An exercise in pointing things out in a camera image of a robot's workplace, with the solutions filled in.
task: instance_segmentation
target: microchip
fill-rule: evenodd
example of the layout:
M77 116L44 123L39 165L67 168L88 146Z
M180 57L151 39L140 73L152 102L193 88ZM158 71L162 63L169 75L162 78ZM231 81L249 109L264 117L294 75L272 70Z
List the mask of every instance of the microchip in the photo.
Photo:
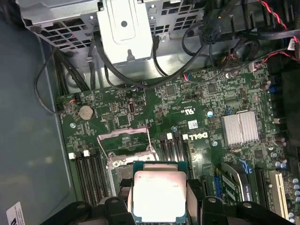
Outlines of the microchip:
M175 87L174 86L167 86L166 87L166 93L167 93L167 96L175 95L176 94Z
M207 89L208 89L208 93L216 93L217 92L217 87L215 83L211 83L209 85L207 85Z
M263 158L263 150L256 150L254 152L255 158L259 159L259 158Z
M118 121L119 127L129 125L128 116L119 116Z
M161 112L157 112L155 113L156 118L161 118L163 116L163 114Z

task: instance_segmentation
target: red and black wire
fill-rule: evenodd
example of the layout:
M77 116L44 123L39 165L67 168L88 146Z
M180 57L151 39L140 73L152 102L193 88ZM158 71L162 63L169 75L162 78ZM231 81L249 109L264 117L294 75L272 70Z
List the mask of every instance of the red and black wire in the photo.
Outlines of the red and black wire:
M281 24L285 30L288 30L287 26L285 25L285 23L282 21L282 19L280 18L280 16L273 11L273 9L268 5L267 2L263 1L263 0L257 0L258 2L260 2L264 7L266 7L267 11L272 14L276 19L277 19L277 22L279 24ZM296 38L296 36L294 36L294 40L296 43L299 43L299 40Z

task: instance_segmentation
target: sticker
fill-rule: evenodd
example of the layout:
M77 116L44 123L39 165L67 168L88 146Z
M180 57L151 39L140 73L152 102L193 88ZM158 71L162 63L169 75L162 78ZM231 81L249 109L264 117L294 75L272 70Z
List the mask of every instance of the sticker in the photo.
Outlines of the sticker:
M21 203L16 203L13 207L6 211L9 225L25 225Z
M222 175L222 178L223 178L223 181L229 185L229 187L231 187L233 190L235 190L235 186L230 180L228 180L224 175Z
M190 130L198 128L197 120L188 121L187 124L188 124L188 129L190 129Z
M230 191L228 191L228 190L226 189L226 192L227 192L227 194L228 194L234 201L236 201L234 195L233 195L232 193L230 193Z
M289 46L288 46L287 50L295 51L295 39L294 38L292 38L290 40L290 43L289 43Z

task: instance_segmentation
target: white connector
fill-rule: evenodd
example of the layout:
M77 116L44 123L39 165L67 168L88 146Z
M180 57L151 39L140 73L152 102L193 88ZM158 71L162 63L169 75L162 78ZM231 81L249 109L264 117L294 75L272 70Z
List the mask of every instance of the white connector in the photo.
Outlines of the white connector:
M69 159L72 160L72 159L76 159L76 155L75 153L69 153Z
M270 181L273 185L272 193L275 206L275 213L285 219L289 219L282 174L277 171L270 171Z
M83 151L83 156L84 157L90 157L90 151L89 150L84 150Z

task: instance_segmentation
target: heatsink fins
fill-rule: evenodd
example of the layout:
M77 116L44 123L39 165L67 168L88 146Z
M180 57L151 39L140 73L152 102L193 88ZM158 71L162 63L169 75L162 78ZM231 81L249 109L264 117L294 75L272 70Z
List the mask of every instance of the heatsink fins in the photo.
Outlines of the heatsink fins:
M225 144L240 145L259 140L254 112L241 112L221 118Z

